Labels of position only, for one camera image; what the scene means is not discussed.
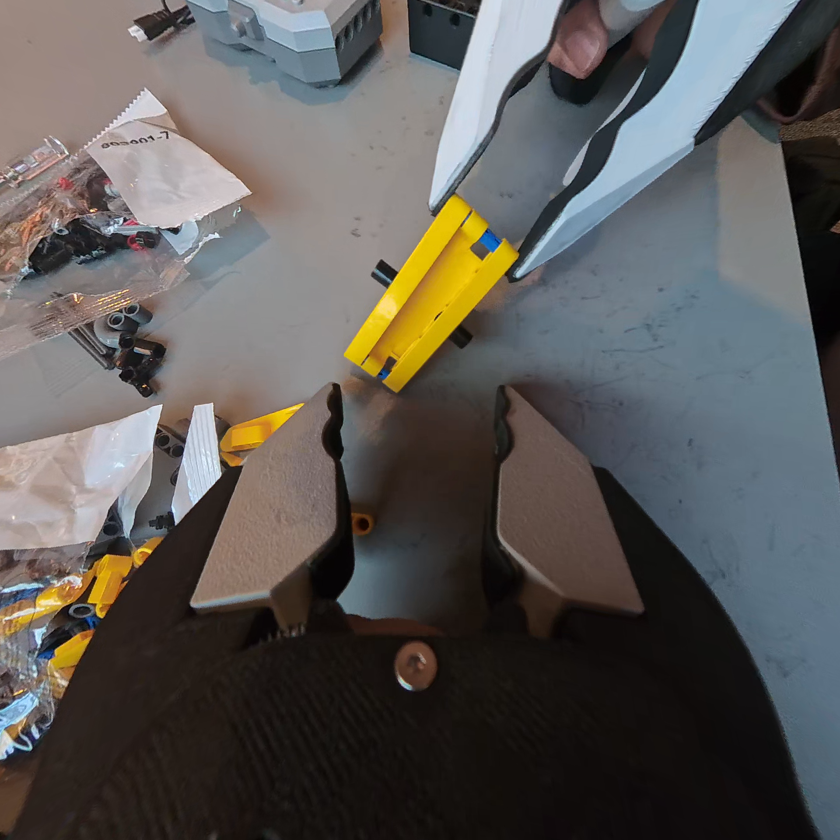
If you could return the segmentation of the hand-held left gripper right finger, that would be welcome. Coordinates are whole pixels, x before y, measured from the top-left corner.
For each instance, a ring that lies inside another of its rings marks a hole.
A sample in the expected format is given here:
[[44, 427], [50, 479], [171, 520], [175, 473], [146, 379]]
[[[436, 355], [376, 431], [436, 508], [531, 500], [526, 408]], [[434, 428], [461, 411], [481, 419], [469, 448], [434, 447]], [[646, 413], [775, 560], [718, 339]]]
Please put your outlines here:
[[491, 623], [551, 637], [563, 614], [644, 614], [595, 470], [510, 385], [497, 389], [495, 466], [482, 535]]

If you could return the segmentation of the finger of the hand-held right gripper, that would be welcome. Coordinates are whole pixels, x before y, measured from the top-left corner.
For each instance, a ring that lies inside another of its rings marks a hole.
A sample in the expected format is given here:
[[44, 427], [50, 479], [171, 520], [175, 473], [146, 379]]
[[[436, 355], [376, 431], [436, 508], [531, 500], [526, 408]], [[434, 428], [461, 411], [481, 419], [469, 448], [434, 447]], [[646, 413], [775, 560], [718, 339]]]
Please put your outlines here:
[[437, 147], [428, 198], [433, 215], [486, 151], [513, 89], [548, 55], [567, 4], [481, 2]]
[[595, 131], [521, 244], [511, 279], [570, 247], [691, 152], [797, 2], [675, 2], [639, 79]]

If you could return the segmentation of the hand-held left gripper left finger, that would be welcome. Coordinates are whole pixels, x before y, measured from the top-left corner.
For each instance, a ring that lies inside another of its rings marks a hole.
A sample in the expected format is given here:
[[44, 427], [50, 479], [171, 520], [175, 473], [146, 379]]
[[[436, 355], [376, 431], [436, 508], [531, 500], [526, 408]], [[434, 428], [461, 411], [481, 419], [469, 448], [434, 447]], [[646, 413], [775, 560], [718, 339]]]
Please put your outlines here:
[[268, 607], [307, 621], [354, 572], [343, 401], [328, 383], [247, 457], [191, 599], [197, 613]]

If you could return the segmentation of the yellow curved panel blue pins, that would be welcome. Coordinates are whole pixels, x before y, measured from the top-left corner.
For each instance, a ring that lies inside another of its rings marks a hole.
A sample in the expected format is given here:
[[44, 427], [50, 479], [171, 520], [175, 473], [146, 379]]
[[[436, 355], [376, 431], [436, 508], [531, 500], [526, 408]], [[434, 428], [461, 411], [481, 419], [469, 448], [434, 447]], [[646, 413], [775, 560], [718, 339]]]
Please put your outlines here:
[[344, 356], [399, 392], [503, 278], [517, 250], [450, 197]]

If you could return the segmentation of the grey desk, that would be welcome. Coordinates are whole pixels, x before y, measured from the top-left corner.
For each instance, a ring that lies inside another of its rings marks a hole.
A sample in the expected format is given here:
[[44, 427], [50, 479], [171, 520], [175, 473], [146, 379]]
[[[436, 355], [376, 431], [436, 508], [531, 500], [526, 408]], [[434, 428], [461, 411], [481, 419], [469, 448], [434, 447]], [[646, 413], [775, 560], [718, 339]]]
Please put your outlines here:
[[430, 224], [456, 84], [412, 56], [404, 2], [344, 83], [315, 89], [189, 28], [140, 45], [155, 2], [2, 2], [2, 163], [79, 148], [143, 89], [252, 194], [150, 304], [167, 346], [145, 400], [61, 336], [2, 361], [2, 446], [163, 403], [238, 423], [341, 384], [351, 498], [376, 526], [343, 607], [468, 632], [496, 389], [512, 384], [609, 469], [716, 593], [838, 838], [838, 481], [780, 147], [742, 120], [540, 272], [500, 283], [400, 394], [343, 353]]

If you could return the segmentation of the person's right hand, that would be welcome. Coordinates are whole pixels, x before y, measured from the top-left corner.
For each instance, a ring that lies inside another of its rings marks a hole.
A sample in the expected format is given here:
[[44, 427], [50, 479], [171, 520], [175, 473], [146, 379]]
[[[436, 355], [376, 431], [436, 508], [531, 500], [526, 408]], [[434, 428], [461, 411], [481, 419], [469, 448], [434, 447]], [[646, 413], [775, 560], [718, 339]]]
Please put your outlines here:
[[[633, 30], [631, 53], [649, 59], [656, 34], [674, 5], [674, 1], [659, 3], [640, 21]], [[548, 62], [571, 77], [584, 80], [603, 63], [610, 37], [599, 3], [580, 1], [560, 21]]]

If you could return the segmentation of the black base yellow block assembly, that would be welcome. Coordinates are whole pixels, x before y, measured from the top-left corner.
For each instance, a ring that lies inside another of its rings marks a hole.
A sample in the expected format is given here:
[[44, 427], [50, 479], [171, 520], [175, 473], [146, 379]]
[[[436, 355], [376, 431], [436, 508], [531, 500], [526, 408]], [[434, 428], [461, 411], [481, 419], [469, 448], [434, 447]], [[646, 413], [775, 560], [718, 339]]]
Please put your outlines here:
[[480, 4], [481, 1], [407, 1], [411, 53], [460, 70]]

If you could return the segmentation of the yellow angled beam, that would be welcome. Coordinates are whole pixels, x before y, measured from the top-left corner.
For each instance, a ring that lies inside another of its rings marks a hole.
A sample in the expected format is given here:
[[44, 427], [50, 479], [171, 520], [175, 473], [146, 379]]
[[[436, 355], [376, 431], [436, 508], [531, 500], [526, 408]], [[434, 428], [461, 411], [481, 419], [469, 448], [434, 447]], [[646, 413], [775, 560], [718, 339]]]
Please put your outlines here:
[[219, 442], [219, 454], [226, 467], [241, 466], [248, 453], [261, 446], [268, 437], [303, 407], [289, 406], [267, 415], [231, 426]]

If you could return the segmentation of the plastic bag of yellow parts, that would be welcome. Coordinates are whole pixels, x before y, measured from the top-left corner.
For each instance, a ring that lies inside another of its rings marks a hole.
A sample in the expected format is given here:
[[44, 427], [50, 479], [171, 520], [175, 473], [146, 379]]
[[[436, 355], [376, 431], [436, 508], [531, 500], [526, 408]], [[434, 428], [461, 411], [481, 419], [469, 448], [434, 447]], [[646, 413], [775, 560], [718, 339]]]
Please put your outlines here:
[[2, 448], [1, 759], [31, 753], [145, 548], [131, 542], [151, 484], [161, 408]]

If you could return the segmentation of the grey electronic control box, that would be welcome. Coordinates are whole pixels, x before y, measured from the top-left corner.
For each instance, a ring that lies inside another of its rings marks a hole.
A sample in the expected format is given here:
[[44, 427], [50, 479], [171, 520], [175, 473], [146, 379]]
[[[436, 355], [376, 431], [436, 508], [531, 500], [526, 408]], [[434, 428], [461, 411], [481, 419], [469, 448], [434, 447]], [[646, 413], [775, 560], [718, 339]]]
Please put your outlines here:
[[315, 88], [341, 81], [383, 32], [379, 1], [188, 1], [202, 33]]

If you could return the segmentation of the loose black connector parts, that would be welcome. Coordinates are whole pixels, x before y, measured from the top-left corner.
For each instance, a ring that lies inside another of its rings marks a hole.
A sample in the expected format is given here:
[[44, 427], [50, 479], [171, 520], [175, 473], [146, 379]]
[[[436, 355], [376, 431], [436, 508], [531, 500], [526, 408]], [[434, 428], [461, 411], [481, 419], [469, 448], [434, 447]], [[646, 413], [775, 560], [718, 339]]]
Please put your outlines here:
[[116, 371], [121, 382], [143, 398], [151, 398], [156, 393], [154, 378], [166, 355], [163, 343], [140, 333], [150, 326], [152, 318], [145, 306], [131, 303], [68, 334], [103, 370]]

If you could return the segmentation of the small black plug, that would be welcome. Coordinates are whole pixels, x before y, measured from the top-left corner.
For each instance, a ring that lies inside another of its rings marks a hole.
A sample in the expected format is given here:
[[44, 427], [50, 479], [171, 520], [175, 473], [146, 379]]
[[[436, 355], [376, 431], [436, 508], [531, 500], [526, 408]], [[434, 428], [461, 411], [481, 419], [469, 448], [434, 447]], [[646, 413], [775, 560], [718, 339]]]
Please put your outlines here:
[[194, 24], [193, 12], [187, 4], [172, 8], [166, 1], [161, 1], [159, 9], [135, 18], [128, 32], [140, 43], [152, 42]]

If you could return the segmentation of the plastic bag of black parts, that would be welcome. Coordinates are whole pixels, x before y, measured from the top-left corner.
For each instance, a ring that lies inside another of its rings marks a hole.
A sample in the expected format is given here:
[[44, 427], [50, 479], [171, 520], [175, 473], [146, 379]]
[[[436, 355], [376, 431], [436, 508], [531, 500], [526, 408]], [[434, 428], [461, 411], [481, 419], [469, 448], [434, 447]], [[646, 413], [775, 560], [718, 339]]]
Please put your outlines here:
[[178, 286], [250, 194], [143, 89], [2, 201], [2, 359]]

